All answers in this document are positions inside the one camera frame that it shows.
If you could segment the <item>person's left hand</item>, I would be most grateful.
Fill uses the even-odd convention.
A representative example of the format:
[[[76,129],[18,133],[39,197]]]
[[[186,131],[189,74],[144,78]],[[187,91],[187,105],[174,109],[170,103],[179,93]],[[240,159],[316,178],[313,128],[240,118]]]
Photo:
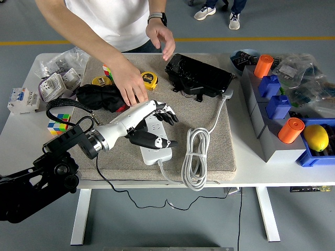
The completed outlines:
[[[164,44],[162,49],[162,56],[167,61],[175,51],[176,45],[173,34],[158,18],[152,18],[146,27],[146,35],[151,40],[152,44],[157,48],[161,48],[161,44]]]

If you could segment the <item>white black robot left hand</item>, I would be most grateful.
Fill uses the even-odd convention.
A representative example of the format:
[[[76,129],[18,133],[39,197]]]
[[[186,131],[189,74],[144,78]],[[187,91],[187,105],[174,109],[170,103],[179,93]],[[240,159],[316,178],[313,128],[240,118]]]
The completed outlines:
[[[164,120],[170,125],[178,122],[175,112],[166,103],[149,100],[136,104],[109,124],[99,125],[95,128],[96,136],[102,148],[106,151],[112,149],[118,138],[122,136],[127,136],[132,144],[149,149],[157,150],[178,146],[176,141],[170,141],[137,129],[137,126],[150,115],[157,117],[160,121]]]

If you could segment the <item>person's right hand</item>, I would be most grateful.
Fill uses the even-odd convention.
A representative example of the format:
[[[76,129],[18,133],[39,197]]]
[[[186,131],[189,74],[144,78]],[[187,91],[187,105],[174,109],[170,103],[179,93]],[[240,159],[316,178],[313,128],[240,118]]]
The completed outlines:
[[[140,71],[131,62],[127,59],[120,59],[110,64],[108,68],[128,106],[149,100]]]

